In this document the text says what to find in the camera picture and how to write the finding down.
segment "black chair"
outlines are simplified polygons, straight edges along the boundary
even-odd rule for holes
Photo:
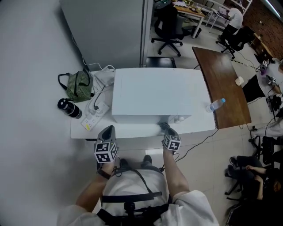
[[[232,59],[235,59],[234,53],[235,51],[240,51],[244,48],[244,45],[254,39],[253,33],[251,32],[251,29],[247,26],[244,28],[241,28],[235,35],[231,35],[231,38],[229,38],[228,43],[223,43],[220,41],[216,41],[216,43],[221,44],[226,47],[222,53],[224,53],[226,50],[229,50],[232,54]]]
[[[146,58],[147,68],[177,68],[175,60],[172,57],[154,57]]]
[[[159,9],[157,11],[158,20],[154,24],[155,32],[156,34],[161,38],[152,38],[151,42],[154,41],[162,41],[164,44],[161,46],[161,48],[158,50],[158,54],[161,55],[161,50],[167,46],[170,45],[177,53],[178,56],[181,56],[181,53],[177,48],[174,46],[174,44],[180,44],[183,45],[181,41],[175,40],[176,38],[183,38],[182,35],[176,34],[176,22],[177,22],[177,14],[178,11],[175,7],[172,5],[167,5],[166,7]],[[162,22],[162,29],[160,29],[158,26]]]

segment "cup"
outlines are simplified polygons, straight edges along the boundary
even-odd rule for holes
[[[238,86],[240,86],[241,84],[244,83],[244,79],[243,79],[241,76],[239,76],[239,78],[237,78],[237,79],[235,80],[235,83],[236,83]]]

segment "plastic bottle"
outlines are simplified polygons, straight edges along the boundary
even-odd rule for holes
[[[225,101],[226,100],[222,98],[222,99],[214,101],[212,104],[209,104],[207,106],[207,112],[213,112],[216,109],[220,108],[225,103]]]

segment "white shirt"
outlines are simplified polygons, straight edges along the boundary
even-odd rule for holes
[[[152,192],[162,192],[162,196],[154,200],[135,202],[136,209],[148,206],[160,206],[167,203],[165,177],[147,169],[139,169],[147,186]],[[121,196],[148,193],[140,177],[133,171],[126,171],[120,177],[113,176],[108,181],[103,195]],[[182,192],[173,197],[173,203],[168,211],[161,215],[156,226],[218,226],[216,217],[208,203],[206,196],[197,190]],[[126,215],[123,203],[104,203],[103,209],[113,216]],[[62,210],[57,219],[57,226],[104,226],[105,223],[95,213],[88,213],[85,209],[72,205]]]
[[[243,15],[242,15],[240,10],[238,10],[236,8],[232,8],[232,9],[230,9],[228,16],[231,17],[231,22],[229,23],[229,25],[231,25],[231,26],[233,26],[237,29],[240,29],[242,27]]]
[[[277,85],[280,87],[281,91],[283,90],[283,73],[278,69],[281,62],[276,58],[273,58],[273,60],[275,61],[275,64],[270,63],[263,75],[261,75],[260,71],[256,73],[258,84],[266,98],[275,94],[275,91],[271,90],[273,86],[267,84],[266,75],[276,78]]]

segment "brick wall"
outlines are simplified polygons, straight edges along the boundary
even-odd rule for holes
[[[244,15],[243,26],[262,36],[274,57],[283,58],[283,23],[260,0],[253,0]]]

